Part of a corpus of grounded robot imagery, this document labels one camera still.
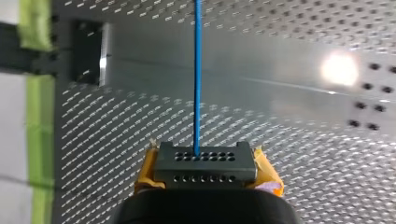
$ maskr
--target metal plate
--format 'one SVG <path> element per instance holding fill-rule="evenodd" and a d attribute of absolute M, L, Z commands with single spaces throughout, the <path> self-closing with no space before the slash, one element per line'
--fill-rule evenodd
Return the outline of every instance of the metal plate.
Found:
<path fill-rule="evenodd" d="M 307 223 L 395 222 L 395 4 L 204 1 L 203 145 L 264 144 Z M 106 222 L 132 193 L 151 136 L 191 145 L 191 7 L 55 1 L 61 21 L 111 22 L 103 83 L 135 91 L 76 86 L 60 98 L 69 102 L 58 113 L 60 148 L 93 126 L 60 150 L 68 165 L 58 174 L 74 170 L 60 183 L 73 193 L 60 199 L 56 223 Z M 67 46 L 62 35 L 58 45 Z"/>
<path fill-rule="evenodd" d="M 189 0 L 63 0 L 59 5 L 88 8 L 106 17 L 115 14 L 193 24 Z M 204 27 L 395 54 L 395 7 L 391 0 L 206 0 L 203 17 Z"/>
<path fill-rule="evenodd" d="M 190 146 L 192 102 L 71 85 L 63 90 L 60 214 L 55 223 L 109 223 L 133 193 L 150 137 Z M 203 146 L 247 140 L 264 151 L 306 223 L 396 220 L 396 143 L 323 123 L 203 105 Z"/>

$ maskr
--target gray metal surface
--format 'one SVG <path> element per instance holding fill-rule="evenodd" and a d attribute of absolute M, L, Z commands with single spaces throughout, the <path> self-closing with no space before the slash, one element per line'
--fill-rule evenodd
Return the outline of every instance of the gray metal surface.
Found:
<path fill-rule="evenodd" d="M 190 146 L 192 102 L 72 85 L 63 91 L 58 148 L 62 213 L 55 223 L 109 223 L 134 191 L 150 137 Z M 203 146 L 247 140 L 285 182 L 306 223 L 396 221 L 396 143 L 371 133 L 203 105 Z"/>
<path fill-rule="evenodd" d="M 189 0 L 63 0 L 60 4 L 106 16 L 193 24 Z M 207 0 L 203 1 L 203 18 L 204 27 L 395 54 L 395 6 L 391 0 Z"/>
<path fill-rule="evenodd" d="M 205 1 L 203 145 L 264 144 L 306 223 L 396 222 L 395 4 Z M 191 7 L 55 1 L 111 23 L 103 83 L 134 91 L 65 90 L 56 223 L 105 223 L 150 137 L 191 145 Z"/>
<path fill-rule="evenodd" d="M 113 2 L 108 10 L 103 11 L 98 10 L 101 8 L 99 6 L 108 1 L 100 1 L 92 9 L 90 1 L 85 1 L 83 5 L 72 1 L 67 6 L 61 2 L 58 7 L 66 18 L 112 22 L 111 38 L 107 45 L 110 55 L 106 59 L 107 85 L 139 92 L 150 91 L 183 100 L 192 99 L 193 31 L 189 22 L 153 20 L 138 13 L 128 15 L 124 10 L 122 13 L 112 13 L 110 9 L 119 1 Z M 269 2 L 269 6 L 282 5 L 282 1 Z M 166 1 L 155 3 L 157 9 L 168 6 Z M 262 2 L 255 1 L 239 1 L 236 4 L 245 3 L 262 5 Z M 136 8 L 143 10 L 143 5 L 149 7 L 154 1 L 137 4 L 142 6 Z M 169 4 L 170 7 L 181 7 L 183 1 Z M 214 2 L 207 1 L 205 6 L 210 4 Z M 306 8 L 305 5 L 315 3 L 291 1 L 285 4 L 285 8 L 289 6 L 294 15 L 299 14 L 297 12 L 301 7 Z M 299 5 L 299 9 L 290 4 Z M 327 4 L 330 2 L 322 2 L 320 6 L 312 7 L 312 10 L 317 11 Z M 337 7 L 331 7 L 327 12 L 337 11 L 343 5 L 349 5 L 349 10 L 353 11 L 358 7 L 356 4 L 366 3 L 338 2 Z M 367 6 L 382 8 L 377 3 Z M 255 18 L 261 15 L 268 16 L 268 12 L 254 13 Z M 335 20 L 342 15 L 332 15 L 332 18 Z M 389 20 L 385 21 L 391 30 L 393 23 Z M 321 22 L 324 28 L 327 27 L 327 22 Z M 376 23 L 373 29 L 378 27 L 380 23 Z M 370 33 L 371 30 L 366 28 L 363 34 Z M 332 125 L 352 122 L 367 132 L 376 129 L 381 133 L 394 134 L 394 56 L 364 49 L 351 50 L 349 46 L 325 42 L 313 42 L 309 38 L 285 39 L 282 36 L 268 36 L 267 33 L 228 32 L 207 26 L 204 29 L 203 101 L 287 118 L 320 120 Z M 365 84 L 372 88 L 364 89 Z M 364 103 L 366 107 L 360 109 L 356 103 Z M 378 105 L 384 106 L 385 112 L 375 110 Z"/>

